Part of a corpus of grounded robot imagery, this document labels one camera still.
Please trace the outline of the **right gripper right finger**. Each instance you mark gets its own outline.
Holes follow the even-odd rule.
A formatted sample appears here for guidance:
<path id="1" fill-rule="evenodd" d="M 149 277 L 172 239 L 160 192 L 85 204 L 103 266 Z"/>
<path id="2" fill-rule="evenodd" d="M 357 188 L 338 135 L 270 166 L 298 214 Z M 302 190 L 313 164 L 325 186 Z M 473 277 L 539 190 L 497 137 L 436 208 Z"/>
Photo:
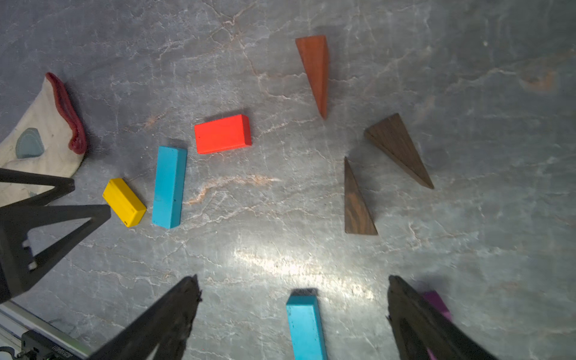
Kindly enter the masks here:
<path id="1" fill-rule="evenodd" d="M 388 277 L 388 320 L 401 359 L 494 359 L 402 277 Z"/>

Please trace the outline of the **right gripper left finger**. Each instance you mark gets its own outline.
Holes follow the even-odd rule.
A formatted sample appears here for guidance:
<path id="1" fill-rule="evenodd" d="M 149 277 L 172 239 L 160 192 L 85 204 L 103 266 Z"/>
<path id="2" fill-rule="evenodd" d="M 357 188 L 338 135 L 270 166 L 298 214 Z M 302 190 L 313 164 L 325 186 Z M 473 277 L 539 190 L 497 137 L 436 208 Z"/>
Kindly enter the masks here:
<path id="1" fill-rule="evenodd" d="M 181 359 L 201 299 L 197 276 L 187 276 L 90 359 Z"/>

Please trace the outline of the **yellow rectangular block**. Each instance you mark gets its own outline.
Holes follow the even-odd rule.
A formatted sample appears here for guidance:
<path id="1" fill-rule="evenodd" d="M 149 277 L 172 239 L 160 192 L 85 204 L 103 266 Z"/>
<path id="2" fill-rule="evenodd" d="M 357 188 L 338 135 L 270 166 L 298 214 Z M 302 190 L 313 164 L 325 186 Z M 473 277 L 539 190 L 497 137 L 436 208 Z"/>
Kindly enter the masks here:
<path id="1" fill-rule="evenodd" d="M 146 206 L 122 178 L 109 180 L 103 198 L 126 227 L 138 225 L 146 213 Z"/>

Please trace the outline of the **dark wooden wedge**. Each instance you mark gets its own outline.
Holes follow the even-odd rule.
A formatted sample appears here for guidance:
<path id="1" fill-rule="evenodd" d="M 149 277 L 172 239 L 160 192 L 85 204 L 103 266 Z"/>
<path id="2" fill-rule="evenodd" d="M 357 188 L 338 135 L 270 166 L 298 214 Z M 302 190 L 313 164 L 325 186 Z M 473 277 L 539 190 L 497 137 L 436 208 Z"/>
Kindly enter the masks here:
<path id="1" fill-rule="evenodd" d="M 376 236 L 378 234 L 356 177 L 344 158 L 344 229 L 347 234 Z"/>
<path id="2" fill-rule="evenodd" d="M 398 113 L 366 128 L 364 137 L 421 186 L 434 189 L 431 177 Z"/>

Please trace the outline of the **red rectangular block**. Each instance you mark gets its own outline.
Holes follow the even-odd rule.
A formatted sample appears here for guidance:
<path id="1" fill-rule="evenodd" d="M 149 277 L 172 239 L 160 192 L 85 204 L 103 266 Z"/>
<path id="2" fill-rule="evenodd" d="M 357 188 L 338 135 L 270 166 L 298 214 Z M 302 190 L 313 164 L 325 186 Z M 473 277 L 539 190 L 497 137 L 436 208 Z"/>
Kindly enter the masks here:
<path id="1" fill-rule="evenodd" d="M 201 155 L 252 146 L 250 121 L 243 114 L 196 124 L 194 133 Z"/>

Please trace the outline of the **reddish brown wooden wedge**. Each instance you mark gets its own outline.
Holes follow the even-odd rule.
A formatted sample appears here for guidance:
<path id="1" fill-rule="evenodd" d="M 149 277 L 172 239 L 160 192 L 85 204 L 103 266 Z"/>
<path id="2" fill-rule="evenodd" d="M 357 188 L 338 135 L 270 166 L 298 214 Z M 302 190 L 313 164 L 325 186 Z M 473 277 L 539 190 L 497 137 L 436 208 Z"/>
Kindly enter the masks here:
<path id="1" fill-rule="evenodd" d="M 329 48 L 325 35 L 295 39 L 311 91 L 322 119 L 328 117 Z"/>

